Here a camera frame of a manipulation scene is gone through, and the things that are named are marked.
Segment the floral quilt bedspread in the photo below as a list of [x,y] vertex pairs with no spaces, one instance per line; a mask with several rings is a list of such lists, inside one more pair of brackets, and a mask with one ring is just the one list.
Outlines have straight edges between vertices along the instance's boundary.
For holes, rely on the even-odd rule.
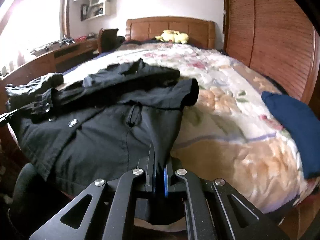
[[[202,179],[225,179],[275,223],[308,197],[315,183],[304,178],[290,133],[268,110],[262,92],[281,92],[260,74],[215,50],[185,44],[125,43],[63,73],[63,90],[115,64],[143,60],[196,79],[197,102],[183,109],[170,157]],[[20,172],[8,219],[28,238],[75,196],[45,181],[29,161]]]

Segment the wooden bed headboard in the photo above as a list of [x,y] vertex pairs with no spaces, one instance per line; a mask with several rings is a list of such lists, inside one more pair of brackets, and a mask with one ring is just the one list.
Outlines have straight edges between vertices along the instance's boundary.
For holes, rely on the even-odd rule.
[[179,31],[189,36],[189,44],[204,49],[215,48],[215,23],[189,17],[159,16],[129,19],[125,40],[145,41],[165,30]]

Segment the wooden desk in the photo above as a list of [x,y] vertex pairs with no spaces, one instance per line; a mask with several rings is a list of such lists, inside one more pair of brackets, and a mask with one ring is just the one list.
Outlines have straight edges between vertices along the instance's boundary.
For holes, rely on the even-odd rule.
[[94,57],[93,51],[98,48],[96,39],[71,44],[45,53],[25,63],[1,80],[1,113],[6,112],[5,103],[8,99],[5,86],[24,85],[29,81],[47,73],[63,73]]

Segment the folded navy blue garment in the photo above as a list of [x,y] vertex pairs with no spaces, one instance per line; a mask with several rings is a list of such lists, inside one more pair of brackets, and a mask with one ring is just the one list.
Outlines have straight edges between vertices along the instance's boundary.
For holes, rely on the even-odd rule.
[[275,119],[290,133],[300,152],[305,179],[319,176],[319,120],[305,103],[288,95],[262,92]]

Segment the brown louvered wooden wardrobe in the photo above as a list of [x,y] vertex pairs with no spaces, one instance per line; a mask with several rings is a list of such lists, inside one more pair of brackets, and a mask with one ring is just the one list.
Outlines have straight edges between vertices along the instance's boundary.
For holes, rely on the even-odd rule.
[[294,0],[228,0],[225,51],[309,104],[319,92],[319,35]]

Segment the yellow Pikachu plush toy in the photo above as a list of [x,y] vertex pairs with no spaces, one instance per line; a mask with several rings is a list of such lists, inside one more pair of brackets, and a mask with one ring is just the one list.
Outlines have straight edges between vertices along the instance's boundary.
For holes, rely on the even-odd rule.
[[164,30],[159,36],[155,36],[157,41],[187,44],[189,36],[187,33],[180,33],[174,30]]

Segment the red basket on desk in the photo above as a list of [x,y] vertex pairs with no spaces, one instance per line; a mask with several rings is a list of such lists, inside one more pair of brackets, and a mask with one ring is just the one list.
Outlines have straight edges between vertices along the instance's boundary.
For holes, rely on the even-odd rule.
[[87,36],[85,36],[85,35],[84,36],[79,36],[79,37],[75,38],[74,40],[75,40],[76,43],[82,42],[82,41],[87,40]]

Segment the wooden chair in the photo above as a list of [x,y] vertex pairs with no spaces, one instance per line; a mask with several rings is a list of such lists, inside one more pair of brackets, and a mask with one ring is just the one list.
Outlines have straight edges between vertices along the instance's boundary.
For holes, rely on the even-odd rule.
[[103,29],[98,34],[98,52],[99,54],[118,48],[124,41],[124,36],[118,36],[119,29]]

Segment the black coat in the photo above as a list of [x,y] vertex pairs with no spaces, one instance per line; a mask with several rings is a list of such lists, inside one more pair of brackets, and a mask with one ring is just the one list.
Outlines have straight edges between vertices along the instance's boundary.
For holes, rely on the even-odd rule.
[[198,95],[196,79],[138,60],[48,89],[9,124],[42,178],[75,196],[95,179],[121,177],[150,152],[161,182],[183,109]]

